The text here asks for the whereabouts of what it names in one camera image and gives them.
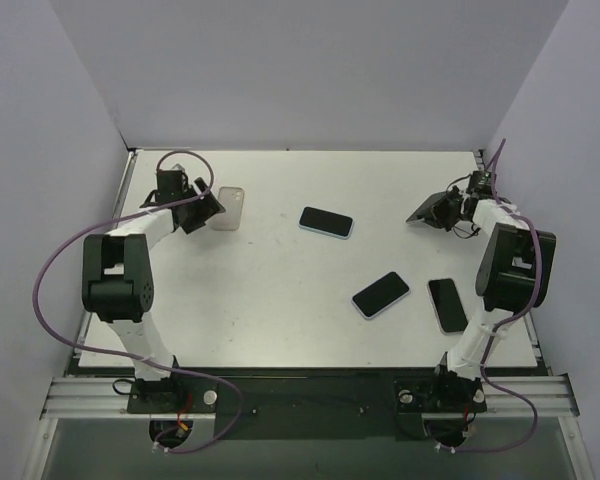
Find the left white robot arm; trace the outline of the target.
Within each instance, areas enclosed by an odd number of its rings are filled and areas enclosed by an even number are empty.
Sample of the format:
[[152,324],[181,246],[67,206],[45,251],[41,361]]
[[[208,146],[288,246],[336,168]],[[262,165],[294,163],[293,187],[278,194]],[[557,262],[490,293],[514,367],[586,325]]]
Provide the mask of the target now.
[[180,408],[186,397],[176,356],[165,346],[151,309],[155,286],[150,251],[162,239],[204,227],[225,208],[200,177],[160,170],[156,188],[122,225],[83,242],[82,302],[119,338],[134,366],[133,393],[161,410]]

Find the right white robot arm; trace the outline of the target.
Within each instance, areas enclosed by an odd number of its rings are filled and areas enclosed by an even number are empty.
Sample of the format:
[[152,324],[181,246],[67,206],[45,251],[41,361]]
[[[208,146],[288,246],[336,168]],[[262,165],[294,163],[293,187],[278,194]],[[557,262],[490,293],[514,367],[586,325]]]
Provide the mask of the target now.
[[459,222],[470,222],[488,237],[475,280],[482,304],[458,343],[443,355],[436,367],[438,377],[426,386],[429,402],[439,409],[457,403],[462,387],[473,392],[480,388],[491,353],[510,326],[543,303],[557,246],[555,234],[536,229],[515,205],[494,192],[494,173],[475,170],[465,179],[464,189],[451,183],[406,220],[447,232]]

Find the beige phone case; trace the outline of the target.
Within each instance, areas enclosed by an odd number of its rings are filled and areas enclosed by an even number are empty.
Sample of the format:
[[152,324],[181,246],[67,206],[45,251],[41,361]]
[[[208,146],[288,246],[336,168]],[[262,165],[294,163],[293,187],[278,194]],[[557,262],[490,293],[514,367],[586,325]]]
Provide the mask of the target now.
[[224,211],[211,218],[210,228],[215,231],[237,231],[242,220],[245,191],[241,187],[222,186],[217,200]]

